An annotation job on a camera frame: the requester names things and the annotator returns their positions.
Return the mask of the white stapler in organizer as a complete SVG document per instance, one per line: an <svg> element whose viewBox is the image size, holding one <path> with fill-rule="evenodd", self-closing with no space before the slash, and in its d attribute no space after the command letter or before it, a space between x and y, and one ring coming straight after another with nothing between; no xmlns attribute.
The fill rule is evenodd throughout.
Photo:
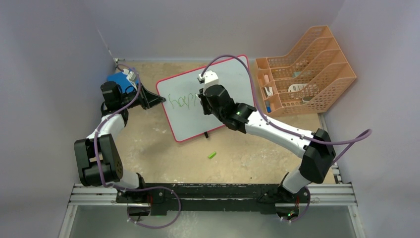
<svg viewBox="0 0 420 238"><path fill-rule="evenodd" d="M273 89L270 86L266 86L263 88L264 89L264 93L266 95L267 98L273 96Z"/></svg>

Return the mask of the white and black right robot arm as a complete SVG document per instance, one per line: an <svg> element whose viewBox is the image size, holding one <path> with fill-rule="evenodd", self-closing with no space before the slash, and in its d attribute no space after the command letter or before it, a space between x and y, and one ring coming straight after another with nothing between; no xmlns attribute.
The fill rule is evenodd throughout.
<svg viewBox="0 0 420 238"><path fill-rule="evenodd" d="M234 102L219 84L200 89L197 97L205 115L215 116L230 130L259 136L280 145L302 160L278 188L281 200L289 202L304 186L324 182L336 156L327 131L321 128L315 132L298 129L267 117L251 105Z"/></svg>

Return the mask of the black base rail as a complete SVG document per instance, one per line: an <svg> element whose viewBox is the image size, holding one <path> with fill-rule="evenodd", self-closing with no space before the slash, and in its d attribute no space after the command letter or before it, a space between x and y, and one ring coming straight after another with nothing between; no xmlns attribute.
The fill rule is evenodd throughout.
<svg viewBox="0 0 420 238"><path fill-rule="evenodd" d="M287 195L278 184L146 183L146 191L117 190L116 203L145 206L152 216L168 211L259 212L295 217L309 190Z"/></svg>

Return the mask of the white remote in organizer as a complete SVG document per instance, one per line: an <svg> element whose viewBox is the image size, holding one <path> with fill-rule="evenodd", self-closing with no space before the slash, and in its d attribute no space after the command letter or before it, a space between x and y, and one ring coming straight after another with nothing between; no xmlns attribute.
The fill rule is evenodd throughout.
<svg viewBox="0 0 420 238"><path fill-rule="evenodd" d="M288 88L288 92L298 92L300 90L303 90L307 86L307 83L301 83L301 84L292 84Z"/></svg>

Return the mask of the aluminium frame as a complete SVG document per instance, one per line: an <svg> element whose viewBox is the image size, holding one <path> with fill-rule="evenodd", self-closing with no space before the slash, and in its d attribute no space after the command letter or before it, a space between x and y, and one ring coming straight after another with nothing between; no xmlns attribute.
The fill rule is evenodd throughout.
<svg viewBox="0 0 420 238"><path fill-rule="evenodd" d="M352 185L309 185L309 200L299 216L263 215L259 212L168 211L152 216L165 228L144 228L131 213L145 206L116 203L112 188L73 187L62 238L363 238Z"/></svg>

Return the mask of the pink framed whiteboard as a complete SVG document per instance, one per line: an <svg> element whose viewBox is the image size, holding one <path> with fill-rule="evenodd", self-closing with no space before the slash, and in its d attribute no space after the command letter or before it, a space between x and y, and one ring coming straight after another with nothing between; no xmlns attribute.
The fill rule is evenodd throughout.
<svg viewBox="0 0 420 238"><path fill-rule="evenodd" d="M203 104L210 102L218 108L226 102L225 95L219 100L204 96L205 85L198 81L204 70L212 71L218 76L218 87L224 87L230 97L230 101L227 102L229 109L236 103L254 106L248 67L248 57L238 55L236 59L221 59L209 68L203 66L160 80L156 89L158 94L165 98L162 106L174 140L183 142L224 126L214 114L204 113Z"/></svg>

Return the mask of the green marker cap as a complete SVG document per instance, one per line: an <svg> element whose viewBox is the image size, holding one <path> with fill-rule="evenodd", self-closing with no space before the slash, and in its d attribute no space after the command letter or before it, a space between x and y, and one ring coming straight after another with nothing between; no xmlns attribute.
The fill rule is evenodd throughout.
<svg viewBox="0 0 420 238"><path fill-rule="evenodd" d="M208 155L208 159L213 159L217 155L217 152L214 151Z"/></svg>

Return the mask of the orange plastic desk organizer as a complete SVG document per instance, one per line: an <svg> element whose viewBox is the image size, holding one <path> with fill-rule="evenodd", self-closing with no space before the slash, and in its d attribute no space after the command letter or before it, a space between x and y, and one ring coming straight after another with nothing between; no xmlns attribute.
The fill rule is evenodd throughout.
<svg viewBox="0 0 420 238"><path fill-rule="evenodd" d="M351 86L357 76L327 25L310 27L284 56L255 60L263 101L270 101L270 117L325 113ZM269 76L265 83L264 75ZM288 92L292 84L307 83L298 92ZM273 89L267 98L264 87Z"/></svg>

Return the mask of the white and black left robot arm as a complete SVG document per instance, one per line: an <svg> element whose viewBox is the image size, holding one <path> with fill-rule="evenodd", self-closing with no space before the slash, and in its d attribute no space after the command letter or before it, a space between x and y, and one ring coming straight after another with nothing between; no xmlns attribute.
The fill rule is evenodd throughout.
<svg viewBox="0 0 420 238"><path fill-rule="evenodd" d="M79 179L84 186L113 186L128 191L136 203L146 200L148 190L139 173L123 168L114 140L128 123L129 108L141 106L147 110L166 101L143 85L139 87L139 92L123 92L114 81L102 84L100 125L86 138L74 142Z"/></svg>

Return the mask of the blue box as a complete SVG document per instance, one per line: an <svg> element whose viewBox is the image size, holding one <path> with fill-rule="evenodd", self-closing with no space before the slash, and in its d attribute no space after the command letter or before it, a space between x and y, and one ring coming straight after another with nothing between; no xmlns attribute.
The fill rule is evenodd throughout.
<svg viewBox="0 0 420 238"><path fill-rule="evenodd" d="M127 79L127 76L129 75L135 77L133 72L129 72L129 73L119 72L119 73L109 75L106 78L106 80L115 82L117 85L119 85L121 87L122 93L131 93L131 92L135 93L136 89Z"/></svg>

